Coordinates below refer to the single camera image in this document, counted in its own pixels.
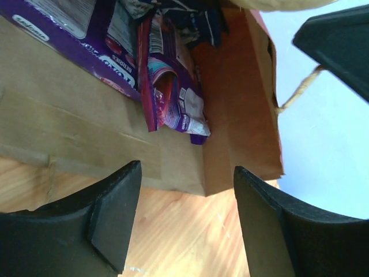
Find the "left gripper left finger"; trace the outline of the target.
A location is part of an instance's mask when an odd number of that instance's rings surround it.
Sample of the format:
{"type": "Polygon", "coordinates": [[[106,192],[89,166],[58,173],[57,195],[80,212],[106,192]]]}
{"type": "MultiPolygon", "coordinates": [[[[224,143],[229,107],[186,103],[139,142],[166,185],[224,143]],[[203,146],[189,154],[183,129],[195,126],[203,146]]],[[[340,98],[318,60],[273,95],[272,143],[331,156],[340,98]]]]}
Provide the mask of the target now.
{"type": "Polygon", "coordinates": [[[1,214],[2,276],[122,274],[142,181],[134,160],[34,211],[1,214]]]}

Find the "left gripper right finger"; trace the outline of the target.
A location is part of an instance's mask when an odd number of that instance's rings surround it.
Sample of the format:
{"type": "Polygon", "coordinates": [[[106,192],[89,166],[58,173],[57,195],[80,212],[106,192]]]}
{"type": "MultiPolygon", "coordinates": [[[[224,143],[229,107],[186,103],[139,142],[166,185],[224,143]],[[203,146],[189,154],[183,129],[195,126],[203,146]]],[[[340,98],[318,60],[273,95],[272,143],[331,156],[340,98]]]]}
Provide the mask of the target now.
{"type": "Polygon", "coordinates": [[[368,220],[277,189],[241,166],[234,192],[250,276],[368,276],[368,220]]]}

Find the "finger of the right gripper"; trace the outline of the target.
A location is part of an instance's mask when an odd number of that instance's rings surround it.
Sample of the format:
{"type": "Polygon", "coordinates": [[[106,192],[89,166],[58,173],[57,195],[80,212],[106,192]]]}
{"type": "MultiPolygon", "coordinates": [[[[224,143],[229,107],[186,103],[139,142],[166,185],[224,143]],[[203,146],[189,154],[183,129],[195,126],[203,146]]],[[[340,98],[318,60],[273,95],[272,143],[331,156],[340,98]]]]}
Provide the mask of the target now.
{"type": "Polygon", "coordinates": [[[309,18],[293,44],[368,101],[368,5],[309,18]]]}

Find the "purple snack pack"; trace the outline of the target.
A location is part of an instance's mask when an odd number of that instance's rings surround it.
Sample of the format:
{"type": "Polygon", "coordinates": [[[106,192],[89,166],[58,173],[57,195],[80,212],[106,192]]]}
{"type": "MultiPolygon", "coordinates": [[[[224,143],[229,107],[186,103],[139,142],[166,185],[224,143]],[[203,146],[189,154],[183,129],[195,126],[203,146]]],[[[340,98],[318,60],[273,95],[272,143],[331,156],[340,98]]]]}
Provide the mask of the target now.
{"type": "Polygon", "coordinates": [[[150,132],[167,126],[192,144],[210,136],[197,68],[173,23],[159,15],[138,26],[138,90],[150,132]]]}

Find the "red paper bag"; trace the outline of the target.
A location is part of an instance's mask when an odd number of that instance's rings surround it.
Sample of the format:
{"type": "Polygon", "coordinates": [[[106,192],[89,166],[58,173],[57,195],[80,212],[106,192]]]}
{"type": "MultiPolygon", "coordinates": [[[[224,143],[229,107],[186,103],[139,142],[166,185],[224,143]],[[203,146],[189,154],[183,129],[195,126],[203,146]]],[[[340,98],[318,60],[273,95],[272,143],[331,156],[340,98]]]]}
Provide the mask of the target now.
{"type": "Polygon", "coordinates": [[[276,58],[256,10],[224,9],[219,48],[194,49],[211,136],[202,146],[166,126],[146,127],[141,105],[42,43],[40,14],[1,2],[1,155],[36,167],[105,177],[132,160],[144,185],[209,196],[230,189],[236,166],[264,180],[283,173],[276,58]]]}

